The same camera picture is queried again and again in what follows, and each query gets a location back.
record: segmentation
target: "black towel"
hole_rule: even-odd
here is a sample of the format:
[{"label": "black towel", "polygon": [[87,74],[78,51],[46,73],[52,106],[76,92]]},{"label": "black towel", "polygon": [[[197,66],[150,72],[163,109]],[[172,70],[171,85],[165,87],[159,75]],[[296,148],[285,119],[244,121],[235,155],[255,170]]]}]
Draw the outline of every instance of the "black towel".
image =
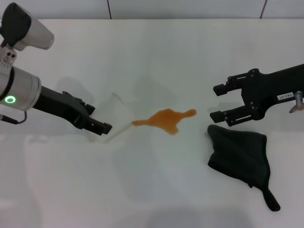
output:
[{"label": "black towel", "polygon": [[266,157],[266,135],[256,132],[232,131],[210,125],[208,134],[213,141],[214,153],[208,166],[252,188],[260,189],[267,206],[279,211],[280,205],[268,189],[270,167]]}]

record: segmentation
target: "white tile wall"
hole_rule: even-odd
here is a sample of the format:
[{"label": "white tile wall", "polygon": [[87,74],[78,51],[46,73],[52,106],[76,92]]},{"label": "white tile wall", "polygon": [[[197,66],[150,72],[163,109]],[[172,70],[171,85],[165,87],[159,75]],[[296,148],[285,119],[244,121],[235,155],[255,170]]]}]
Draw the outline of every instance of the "white tile wall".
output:
[{"label": "white tile wall", "polygon": [[259,18],[264,3],[265,0],[110,0],[110,9],[113,19]]},{"label": "white tile wall", "polygon": [[304,18],[304,0],[268,0],[263,18]]},{"label": "white tile wall", "polygon": [[0,17],[15,2],[33,16],[59,19],[109,19],[107,0],[0,0]]}]

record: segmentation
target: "white table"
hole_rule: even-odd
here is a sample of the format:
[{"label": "white table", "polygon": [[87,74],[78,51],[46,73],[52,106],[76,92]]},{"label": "white table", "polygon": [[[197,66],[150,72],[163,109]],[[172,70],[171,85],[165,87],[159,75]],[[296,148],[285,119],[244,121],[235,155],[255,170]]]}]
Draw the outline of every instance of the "white table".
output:
[{"label": "white table", "polygon": [[[117,92],[137,119],[172,108],[198,114],[180,132],[138,127],[119,146],[38,110],[19,126],[0,123],[2,228],[303,227],[303,113],[292,102],[232,129],[266,134],[271,212],[262,192],[207,166],[209,113],[242,105],[240,91],[216,97],[228,76],[304,63],[303,20],[43,20],[48,50],[18,53],[15,66],[99,106]],[[21,112],[1,107],[22,119]]]}]

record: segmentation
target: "orange liquid spill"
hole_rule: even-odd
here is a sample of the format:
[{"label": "orange liquid spill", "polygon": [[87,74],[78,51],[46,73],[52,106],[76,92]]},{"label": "orange liquid spill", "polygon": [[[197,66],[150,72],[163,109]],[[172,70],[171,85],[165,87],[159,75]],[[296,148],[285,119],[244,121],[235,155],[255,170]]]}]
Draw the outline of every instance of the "orange liquid spill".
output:
[{"label": "orange liquid spill", "polygon": [[159,127],[165,130],[167,133],[175,135],[179,132],[177,128],[177,124],[183,119],[187,117],[193,117],[196,115],[195,109],[190,109],[185,113],[178,113],[173,111],[172,109],[165,109],[158,111],[156,114],[151,116],[148,120],[136,120],[133,121],[134,126],[153,126]]}]

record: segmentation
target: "metal bolt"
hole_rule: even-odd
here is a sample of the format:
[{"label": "metal bolt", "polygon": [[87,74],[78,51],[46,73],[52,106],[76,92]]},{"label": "metal bolt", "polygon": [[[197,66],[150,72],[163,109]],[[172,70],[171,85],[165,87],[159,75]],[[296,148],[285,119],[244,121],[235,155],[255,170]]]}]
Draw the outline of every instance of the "metal bolt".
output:
[{"label": "metal bolt", "polygon": [[303,93],[301,91],[297,91],[295,94],[295,104],[297,108],[300,108],[303,106]]}]

